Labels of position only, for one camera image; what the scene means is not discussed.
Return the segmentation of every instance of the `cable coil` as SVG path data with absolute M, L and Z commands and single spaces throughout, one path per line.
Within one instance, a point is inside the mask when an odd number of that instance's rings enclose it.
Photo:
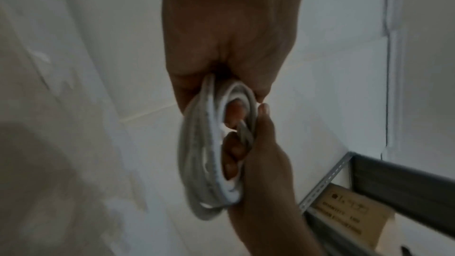
M 226 180 L 221 163 L 222 129 L 226 106 L 239 99 L 247 117 L 237 126 L 240 142 L 248 149 L 253 145 L 257 117 L 253 92 L 236 80 L 216 82 L 209 74 L 204 78 L 201 91 L 183 114 L 178 147 L 178 167 L 185 187 L 185 195 L 193 214 L 201 220 L 210 220 L 223 209 L 238 203 L 243 195 L 239 173 Z

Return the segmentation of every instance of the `brown cardboard box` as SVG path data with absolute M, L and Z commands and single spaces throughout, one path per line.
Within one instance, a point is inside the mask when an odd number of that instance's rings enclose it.
M 392 208 L 334 184 L 324 190 L 312 207 L 329 223 L 377 253 L 401 255 Z

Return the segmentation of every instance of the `hand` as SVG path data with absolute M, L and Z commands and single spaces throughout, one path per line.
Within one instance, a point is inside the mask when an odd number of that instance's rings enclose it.
M 244 161 L 244 196 L 229 208 L 229 218 L 252 255 L 323 255 L 295 202 L 291 164 L 275 141 L 269 111 L 267 104 L 258 108 L 250 152 L 235 133 L 223 143 L 227 179 L 238 173 L 236 162 Z
M 291 50 L 300 0 L 163 0 L 166 67 L 181 111 L 207 73 L 238 78 L 258 102 L 269 93 Z M 232 103 L 226 123 L 246 115 Z

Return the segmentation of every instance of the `gray metal rack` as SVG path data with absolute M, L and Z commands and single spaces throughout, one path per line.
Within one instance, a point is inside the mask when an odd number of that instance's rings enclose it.
M 329 255 L 377 256 L 321 218 L 311 204 L 345 166 L 351 190 L 455 238 L 455 182 L 348 152 L 299 203 L 302 215 Z

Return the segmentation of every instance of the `white cable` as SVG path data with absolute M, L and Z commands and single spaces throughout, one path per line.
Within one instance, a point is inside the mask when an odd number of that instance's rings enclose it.
M 221 125 L 226 105 L 242 101 L 247 118 L 237 126 L 240 141 L 250 149 L 257 117 L 253 92 L 235 80 L 216 82 L 215 75 L 204 78 L 200 93 L 185 109 L 180 130 L 178 166 L 188 204 L 194 215 L 209 220 L 224 208 L 239 202 L 243 195 L 242 163 L 234 179 L 226 180 L 221 164 Z

